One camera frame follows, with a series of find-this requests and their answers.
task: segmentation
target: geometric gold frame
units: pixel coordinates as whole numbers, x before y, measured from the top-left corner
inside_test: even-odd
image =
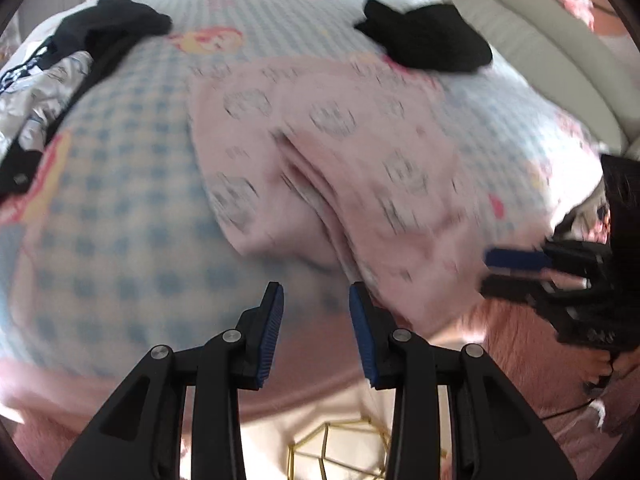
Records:
[[[353,433],[373,433],[378,434],[380,436],[380,440],[382,441],[382,446],[385,449],[384,459],[382,463],[377,464],[374,471],[367,471],[361,469],[359,467],[345,464],[344,462],[340,462],[338,460],[334,460],[331,457],[326,455],[326,443],[329,439],[329,431],[351,431]],[[307,444],[309,441],[314,439],[318,434],[324,432],[322,438],[322,450],[320,455],[316,455],[313,453],[308,453],[304,451],[300,451],[300,448]],[[364,478],[371,478],[371,480],[382,480],[385,477],[385,466],[386,466],[386,457],[389,453],[389,443],[391,441],[391,435],[386,430],[386,428],[382,428],[381,426],[373,423],[370,417],[366,416],[360,418],[358,420],[334,420],[329,422],[324,422],[317,428],[315,428],[311,433],[307,436],[304,436],[299,442],[295,442],[293,444],[289,444],[289,456],[287,459],[287,480],[294,480],[294,464],[296,456],[303,456],[306,458],[315,458],[318,460],[318,465],[320,467],[320,476],[322,480],[328,480],[326,476],[326,471],[324,469],[324,462],[329,462],[335,466],[341,467],[343,469],[347,469],[349,471],[353,471],[359,473],[364,476]]]

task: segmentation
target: pink blanket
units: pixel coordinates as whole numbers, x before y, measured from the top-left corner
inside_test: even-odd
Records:
[[[210,204],[239,253],[340,263],[431,333],[478,298],[481,194],[431,114],[428,75],[263,59],[190,89]]]

